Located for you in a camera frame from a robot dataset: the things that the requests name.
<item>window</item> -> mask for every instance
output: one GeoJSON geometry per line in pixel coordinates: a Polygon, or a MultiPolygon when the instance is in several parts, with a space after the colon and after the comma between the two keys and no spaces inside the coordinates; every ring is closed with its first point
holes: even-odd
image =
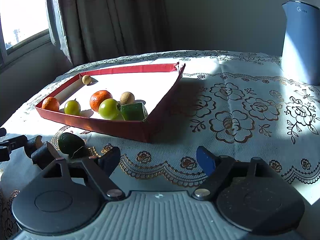
{"type": "Polygon", "coordinates": [[[45,0],[0,0],[0,31],[4,65],[48,42],[45,0]],[[34,42],[39,38],[40,44],[34,42]]]}

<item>kettle lid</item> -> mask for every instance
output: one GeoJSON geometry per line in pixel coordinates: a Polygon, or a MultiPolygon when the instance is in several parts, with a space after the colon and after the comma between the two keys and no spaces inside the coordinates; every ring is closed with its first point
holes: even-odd
{"type": "Polygon", "coordinates": [[[304,1],[301,1],[301,0],[287,0],[287,2],[303,3],[303,4],[309,5],[309,6],[313,7],[313,8],[316,8],[316,9],[320,10],[320,8],[318,6],[315,6],[313,4],[310,4],[310,3],[307,3],[307,2],[304,2],[304,1]]]}

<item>orange fruit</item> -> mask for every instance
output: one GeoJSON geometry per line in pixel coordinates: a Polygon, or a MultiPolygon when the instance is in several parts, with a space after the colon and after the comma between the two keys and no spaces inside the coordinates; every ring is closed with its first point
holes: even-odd
{"type": "Polygon", "coordinates": [[[50,111],[59,111],[59,101],[54,97],[48,97],[42,102],[42,109],[50,110],[50,111]]]}
{"type": "Polygon", "coordinates": [[[100,90],[95,92],[90,98],[90,107],[93,111],[99,112],[100,104],[109,98],[113,98],[107,90],[100,90]]]}

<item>window frame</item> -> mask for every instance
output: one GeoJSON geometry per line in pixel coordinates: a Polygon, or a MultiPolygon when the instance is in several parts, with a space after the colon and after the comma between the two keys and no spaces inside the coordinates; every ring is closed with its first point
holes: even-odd
{"type": "Polygon", "coordinates": [[[3,59],[1,61],[0,57],[0,74],[8,69],[10,67],[10,64],[15,60],[48,42],[51,42],[51,38],[49,29],[46,29],[24,39],[23,41],[20,41],[9,49],[6,49],[0,18],[0,51],[3,59]]]}

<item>sheer curtain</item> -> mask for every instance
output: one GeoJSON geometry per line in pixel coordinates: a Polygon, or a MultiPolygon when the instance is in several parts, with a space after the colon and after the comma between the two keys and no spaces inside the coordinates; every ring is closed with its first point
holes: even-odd
{"type": "Polygon", "coordinates": [[[52,43],[74,65],[170,50],[163,0],[46,0],[52,43]]]}

